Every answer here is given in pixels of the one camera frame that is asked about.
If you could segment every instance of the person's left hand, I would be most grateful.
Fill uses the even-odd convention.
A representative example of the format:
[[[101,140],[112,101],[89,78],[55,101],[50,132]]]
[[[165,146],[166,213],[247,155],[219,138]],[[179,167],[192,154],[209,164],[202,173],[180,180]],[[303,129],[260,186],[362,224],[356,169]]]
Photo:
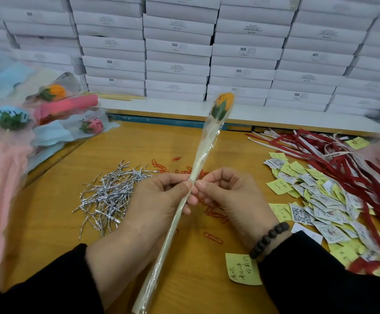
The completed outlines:
[[[175,210],[192,188],[188,174],[162,173],[140,181],[135,186],[124,222],[136,227],[149,247],[164,236],[171,224]],[[190,195],[187,203],[197,204]],[[183,214],[190,214],[186,204]]]

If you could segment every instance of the person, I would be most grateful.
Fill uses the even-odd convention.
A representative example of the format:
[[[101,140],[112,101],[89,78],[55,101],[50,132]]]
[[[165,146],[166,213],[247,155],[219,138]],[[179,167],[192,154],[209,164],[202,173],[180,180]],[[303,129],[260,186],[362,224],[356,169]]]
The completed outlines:
[[[187,179],[185,174],[164,173],[142,180],[116,231],[88,247],[78,245],[0,293],[0,312],[40,308],[103,313],[157,257],[178,203],[190,190],[183,213],[189,214],[189,205],[201,200],[220,205],[247,251],[279,223],[248,174],[220,168],[195,187]],[[380,313],[380,277],[345,270],[303,232],[279,234],[257,261],[262,282],[280,313],[292,313],[297,307],[305,313]]]

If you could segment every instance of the pile of notes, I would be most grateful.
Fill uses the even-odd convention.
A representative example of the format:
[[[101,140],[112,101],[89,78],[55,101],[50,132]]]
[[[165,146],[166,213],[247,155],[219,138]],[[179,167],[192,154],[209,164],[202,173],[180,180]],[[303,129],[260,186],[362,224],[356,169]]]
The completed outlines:
[[[363,211],[359,197],[311,165],[305,168],[297,161],[289,163],[284,153],[271,152],[270,156],[264,164],[271,168],[276,180],[267,186],[277,195],[288,193],[303,198],[303,206],[297,202],[269,204],[280,222],[294,221],[293,233],[303,230],[318,243],[325,238],[331,254],[346,268],[358,257],[380,260],[379,245],[367,227],[357,221]],[[316,227],[322,236],[300,224]],[[373,274],[380,276],[380,267]]]

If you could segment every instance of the pile of silver twist ties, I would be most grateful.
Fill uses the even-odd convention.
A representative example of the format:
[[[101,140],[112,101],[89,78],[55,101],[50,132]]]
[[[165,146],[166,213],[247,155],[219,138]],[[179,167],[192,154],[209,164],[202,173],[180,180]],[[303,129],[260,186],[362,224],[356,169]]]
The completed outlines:
[[[73,212],[82,210],[85,220],[81,226],[80,238],[83,233],[84,226],[87,222],[100,232],[102,236],[107,232],[112,232],[112,226],[118,227],[120,221],[124,218],[129,205],[129,200],[135,190],[135,184],[140,180],[158,173],[158,171],[148,171],[142,163],[136,168],[129,168],[127,163],[120,162],[117,169],[104,175],[101,179],[101,185],[95,185],[99,174],[90,184],[86,185],[85,190],[80,195],[81,205]]]

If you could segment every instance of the table top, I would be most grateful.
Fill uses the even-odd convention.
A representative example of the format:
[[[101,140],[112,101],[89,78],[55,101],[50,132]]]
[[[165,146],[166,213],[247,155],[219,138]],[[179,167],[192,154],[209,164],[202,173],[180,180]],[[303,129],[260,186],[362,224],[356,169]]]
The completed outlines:
[[[75,148],[16,197],[8,227],[3,287],[26,280],[80,242],[90,244],[99,239],[99,233],[87,224],[78,240],[84,215],[72,211],[80,203],[81,183],[113,171],[122,160],[152,167],[151,160],[156,159],[170,172],[186,170],[193,165],[200,134],[197,128],[123,122]],[[204,170],[229,166],[249,172],[267,202],[293,202],[290,195],[276,195],[265,184],[274,180],[262,164],[272,151],[249,141],[242,132],[222,131]],[[207,216],[204,210],[204,206],[196,206],[190,216],[181,218],[150,313],[277,313],[264,286],[229,279],[225,253],[248,252],[229,223]],[[205,232],[223,244],[204,237]],[[128,285],[108,313],[130,312],[148,270]]]

